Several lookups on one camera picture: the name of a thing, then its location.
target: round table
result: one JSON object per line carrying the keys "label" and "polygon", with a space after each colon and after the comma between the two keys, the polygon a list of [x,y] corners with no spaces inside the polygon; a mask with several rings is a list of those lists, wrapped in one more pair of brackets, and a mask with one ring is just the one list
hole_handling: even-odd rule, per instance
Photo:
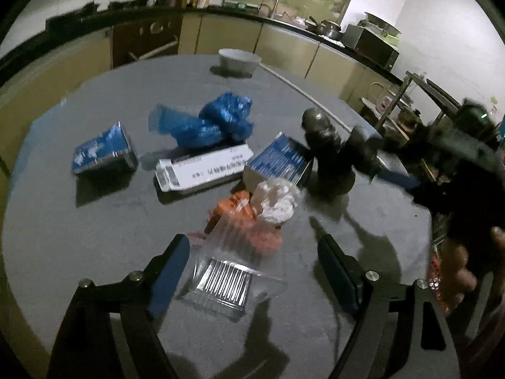
{"label": "round table", "polygon": [[[300,121],[304,110],[314,106],[311,102],[261,68],[250,79],[234,79],[215,73],[217,63],[217,56],[179,55],[127,65],[85,82],[32,124],[11,181],[3,260],[24,322],[48,353],[80,279],[89,277],[102,285],[143,269],[176,233],[203,230],[209,210],[236,185],[187,198],[158,195],[155,163],[176,143],[148,131],[147,118],[156,104],[196,115],[207,102],[233,91],[253,100],[254,131],[247,142],[254,152],[279,131],[304,142]],[[287,77],[346,124],[373,132],[344,101],[303,78]],[[74,147],[117,121],[131,137],[139,168],[116,192],[101,195],[79,189],[70,172]],[[352,325],[318,265],[309,216],[318,218],[364,269],[408,284],[425,277],[429,214],[400,189],[379,180],[370,183],[357,174],[350,193],[332,203],[306,192],[304,196],[282,229],[286,291],[238,322],[172,301],[158,336],[181,378],[329,375]],[[179,288],[191,274],[188,268]],[[11,335],[17,334],[12,329]],[[30,372],[43,377],[47,360],[20,358]],[[124,357],[123,363],[131,361]],[[134,371],[127,371],[128,377],[135,377]]]}

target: transparent plastic package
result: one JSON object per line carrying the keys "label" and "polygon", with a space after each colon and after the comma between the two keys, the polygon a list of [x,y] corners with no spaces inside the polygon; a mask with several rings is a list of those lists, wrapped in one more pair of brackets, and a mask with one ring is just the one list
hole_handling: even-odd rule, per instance
{"label": "transparent plastic package", "polygon": [[184,300],[198,309],[238,320],[286,289],[282,237],[264,221],[225,214],[191,244],[194,272]]}

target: person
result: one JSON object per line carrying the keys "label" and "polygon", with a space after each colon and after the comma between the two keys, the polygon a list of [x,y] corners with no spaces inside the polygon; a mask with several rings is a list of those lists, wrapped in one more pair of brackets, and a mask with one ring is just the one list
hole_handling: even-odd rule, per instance
{"label": "person", "polygon": [[[495,378],[502,371],[505,355],[505,231],[491,229],[499,258],[493,269],[493,283],[486,309],[474,340],[455,341],[463,379]],[[465,294],[473,291],[477,278],[466,268],[468,251],[457,241],[448,240],[441,256],[440,293],[442,300],[454,309]]]}

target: blue plastic bag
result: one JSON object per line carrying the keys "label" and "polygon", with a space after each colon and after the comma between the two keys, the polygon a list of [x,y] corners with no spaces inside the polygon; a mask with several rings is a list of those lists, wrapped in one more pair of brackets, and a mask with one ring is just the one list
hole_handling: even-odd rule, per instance
{"label": "blue plastic bag", "polygon": [[149,130],[172,135],[179,147],[204,148],[226,138],[244,141],[253,132],[247,121],[253,101],[226,92],[209,102],[195,117],[158,104],[149,115]]}

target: human hand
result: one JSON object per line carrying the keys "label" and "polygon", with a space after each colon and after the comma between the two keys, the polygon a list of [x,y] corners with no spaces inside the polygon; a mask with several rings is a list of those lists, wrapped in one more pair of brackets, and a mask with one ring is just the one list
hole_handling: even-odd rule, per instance
{"label": "human hand", "polygon": [[[505,232],[494,227],[491,237],[496,245],[499,258],[493,266],[493,284],[489,301],[501,297],[505,290]],[[441,261],[440,293],[443,302],[452,311],[477,286],[477,278],[467,268],[468,251],[456,241],[449,240],[444,244]]]}

